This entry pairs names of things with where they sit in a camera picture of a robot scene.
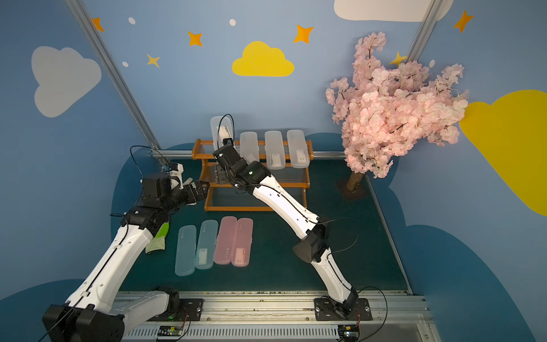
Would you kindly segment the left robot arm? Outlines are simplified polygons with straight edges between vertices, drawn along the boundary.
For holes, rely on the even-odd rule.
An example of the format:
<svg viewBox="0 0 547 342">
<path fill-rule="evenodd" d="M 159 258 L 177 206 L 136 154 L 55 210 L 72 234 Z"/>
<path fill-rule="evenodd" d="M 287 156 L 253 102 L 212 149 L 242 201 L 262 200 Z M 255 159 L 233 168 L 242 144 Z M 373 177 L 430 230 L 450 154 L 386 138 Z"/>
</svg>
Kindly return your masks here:
<svg viewBox="0 0 547 342">
<path fill-rule="evenodd" d="M 62 305 L 51 305 L 42 322 L 52 341 L 121 341 L 123 336 L 168 310 L 172 295 L 153 291 L 112 312 L 113 302 L 139 255 L 173 213 L 205 200 L 208 182 L 185 183 L 181 172 L 142 180 L 142 195 L 121 219 L 111 246 L 81 286 Z"/>
</svg>

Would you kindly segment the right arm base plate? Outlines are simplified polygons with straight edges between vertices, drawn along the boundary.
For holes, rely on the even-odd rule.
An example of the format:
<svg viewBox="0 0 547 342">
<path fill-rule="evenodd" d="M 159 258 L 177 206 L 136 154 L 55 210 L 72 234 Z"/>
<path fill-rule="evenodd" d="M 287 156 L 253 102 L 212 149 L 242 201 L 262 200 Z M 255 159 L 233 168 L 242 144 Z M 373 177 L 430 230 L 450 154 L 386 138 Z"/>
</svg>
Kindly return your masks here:
<svg viewBox="0 0 547 342">
<path fill-rule="evenodd" d="M 373 315 L 369 301 L 358 298 L 353 309 L 347 309 L 342 304 L 337 304 L 327 296 L 313 300 L 314 312 L 317 321 L 372 321 Z"/>
</svg>

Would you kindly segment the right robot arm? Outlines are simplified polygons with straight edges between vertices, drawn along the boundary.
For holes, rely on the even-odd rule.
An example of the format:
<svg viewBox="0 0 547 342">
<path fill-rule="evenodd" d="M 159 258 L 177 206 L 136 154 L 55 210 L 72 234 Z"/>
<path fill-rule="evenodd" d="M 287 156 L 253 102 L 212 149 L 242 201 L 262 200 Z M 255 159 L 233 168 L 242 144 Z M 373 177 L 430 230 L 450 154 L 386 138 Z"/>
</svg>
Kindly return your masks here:
<svg viewBox="0 0 547 342">
<path fill-rule="evenodd" d="M 293 247 L 295 255 L 317 271 L 336 314 L 350 318 L 356 309 L 358 293 L 336 264 L 326 224 L 285 191 L 259 161 L 248 163 L 242 158 L 231 138 L 223 139 L 222 146 L 213 152 L 213 156 L 232 187 L 262 201 L 293 229 L 300 239 Z"/>
</svg>

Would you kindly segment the clear pencil case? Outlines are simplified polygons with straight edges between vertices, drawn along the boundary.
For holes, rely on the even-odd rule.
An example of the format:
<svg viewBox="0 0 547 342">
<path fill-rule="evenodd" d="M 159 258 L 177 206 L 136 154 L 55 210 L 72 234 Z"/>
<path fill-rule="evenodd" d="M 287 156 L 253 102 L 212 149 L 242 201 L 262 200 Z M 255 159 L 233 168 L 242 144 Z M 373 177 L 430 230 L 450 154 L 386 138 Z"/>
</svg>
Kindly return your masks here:
<svg viewBox="0 0 547 342">
<path fill-rule="evenodd" d="M 307 168 L 310 164 L 310 155 L 303 131 L 287 131 L 287 142 L 292 168 Z"/>
<path fill-rule="evenodd" d="M 239 137 L 240 155 L 250 164 L 254 161 L 260 161 L 258 135 L 256 132 L 243 132 Z"/>
<path fill-rule="evenodd" d="M 213 138 L 213 148 L 218 150 L 224 145 L 225 139 L 235 141 L 234 121 L 231 114 L 215 116 L 210 121 Z"/>
<path fill-rule="evenodd" d="M 266 166 L 270 170 L 281 170 L 286 166 L 283 137 L 280 131 L 265 132 Z"/>
</svg>

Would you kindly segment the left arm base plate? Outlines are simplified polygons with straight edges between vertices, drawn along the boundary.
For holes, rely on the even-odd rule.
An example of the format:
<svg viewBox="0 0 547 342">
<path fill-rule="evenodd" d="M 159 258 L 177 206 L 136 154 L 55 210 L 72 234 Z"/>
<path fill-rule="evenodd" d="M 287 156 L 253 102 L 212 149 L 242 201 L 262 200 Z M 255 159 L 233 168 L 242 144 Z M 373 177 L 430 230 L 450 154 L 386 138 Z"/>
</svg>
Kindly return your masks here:
<svg viewBox="0 0 547 342">
<path fill-rule="evenodd" d="M 148 319 L 165 322 L 200 321 L 203 312 L 203 299 L 179 299 L 178 303 L 169 304 L 168 309 L 159 315 Z"/>
</svg>

